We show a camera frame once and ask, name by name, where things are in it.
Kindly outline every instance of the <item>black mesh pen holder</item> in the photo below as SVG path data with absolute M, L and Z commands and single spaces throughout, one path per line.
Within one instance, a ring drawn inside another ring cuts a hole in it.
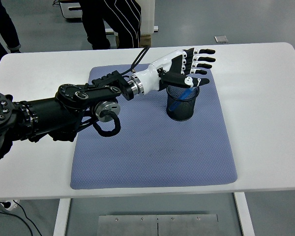
M 167 92 L 167 115 L 177 121 L 185 121 L 192 117 L 199 95 L 200 88 L 179 88 L 168 86 Z

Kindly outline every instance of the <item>white table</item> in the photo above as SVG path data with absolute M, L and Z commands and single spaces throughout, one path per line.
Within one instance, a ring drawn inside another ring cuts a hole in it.
M 151 48 L 150 63 L 177 48 Z M 295 189 L 295 50 L 287 43 L 202 46 L 216 50 L 212 68 L 238 180 L 195 187 L 70 188 L 75 142 L 14 142 L 0 161 L 0 199 L 219 193 Z M 141 49 L 9 54 L 0 92 L 14 101 L 53 97 L 61 84 L 84 84 L 95 66 L 130 64 Z

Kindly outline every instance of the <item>blue pen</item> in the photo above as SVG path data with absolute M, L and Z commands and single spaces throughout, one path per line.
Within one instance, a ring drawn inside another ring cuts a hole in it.
M 186 89 L 185 92 L 183 92 L 183 94 L 178 98 L 178 100 L 180 101 L 175 101 L 170 105 L 169 111 L 173 112 L 179 106 L 179 104 L 181 103 L 181 100 L 184 100 L 185 98 L 187 98 L 195 88 L 196 87 Z

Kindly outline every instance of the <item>shoe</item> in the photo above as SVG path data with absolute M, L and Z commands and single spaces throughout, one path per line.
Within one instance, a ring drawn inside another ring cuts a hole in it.
M 104 42 L 102 45 L 92 44 L 92 48 L 93 50 L 110 49 L 110 42 L 108 39 L 106 39 L 106 42 Z
M 21 53 L 20 50 L 10 50 L 11 53 Z

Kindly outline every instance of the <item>blue mat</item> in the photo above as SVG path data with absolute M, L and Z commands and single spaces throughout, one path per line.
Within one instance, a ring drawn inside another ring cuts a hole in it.
M 89 83 L 130 65 L 95 67 Z M 137 71 L 146 64 L 136 67 Z M 71 173 L 71 188 L 169 187 L 227 184 L 237 180 L 233 154 L 210 70 L 194 115 L 174 121 L 166 114 L 166 90 L 151 91 L 118 102 L 121 131 L 103 138 L 93 127 L 78 135 Z M 113 121 L 99 123 L 104 130 Z

